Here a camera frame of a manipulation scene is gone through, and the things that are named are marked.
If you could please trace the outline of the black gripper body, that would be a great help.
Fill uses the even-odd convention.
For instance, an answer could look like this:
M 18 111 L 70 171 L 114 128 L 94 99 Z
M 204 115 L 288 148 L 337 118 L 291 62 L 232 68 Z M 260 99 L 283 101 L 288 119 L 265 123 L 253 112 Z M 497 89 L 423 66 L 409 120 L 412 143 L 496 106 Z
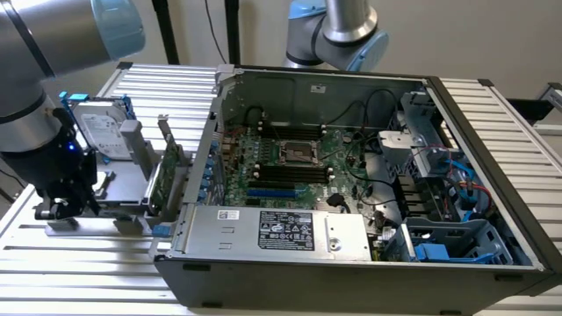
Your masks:
M 92 149 L 62 144 L 18 153 L 2 152 L 1 158 L 21 179 L 34 186 L 40 196 L 52 199 L 93 196 L 96 152 Z

